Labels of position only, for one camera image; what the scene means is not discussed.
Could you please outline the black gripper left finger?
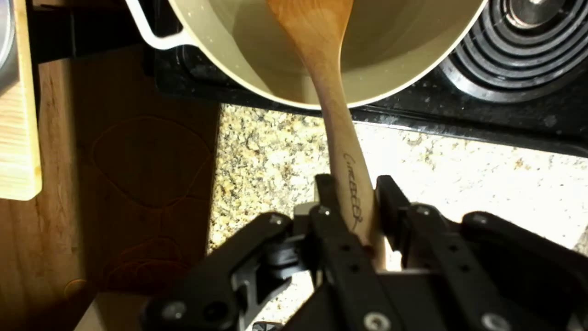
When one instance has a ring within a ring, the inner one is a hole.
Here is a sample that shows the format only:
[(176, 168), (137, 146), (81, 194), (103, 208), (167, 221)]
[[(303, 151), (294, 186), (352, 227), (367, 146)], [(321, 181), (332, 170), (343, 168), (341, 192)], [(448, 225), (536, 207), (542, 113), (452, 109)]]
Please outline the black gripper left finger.
[(262, 308), (310, 273), (321, 321), (343, 331), (389, 331), (391, 302), (371, 258), (340, 218), (334, 179), (314, 179), (318, 201), (297, 216), (257, 216), (141, 313), (143, 331), (246, 331)]

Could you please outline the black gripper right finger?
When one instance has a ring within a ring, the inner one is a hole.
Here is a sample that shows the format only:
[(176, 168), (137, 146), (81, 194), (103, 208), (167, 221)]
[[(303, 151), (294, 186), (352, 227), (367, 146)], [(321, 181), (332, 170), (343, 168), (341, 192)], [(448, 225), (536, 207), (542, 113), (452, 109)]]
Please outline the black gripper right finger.
[(588, 331), (588, 258), (487, 212), (448, 221), (376, 179), (380, 227), (406, 271), (448, 295), (461, 331)]

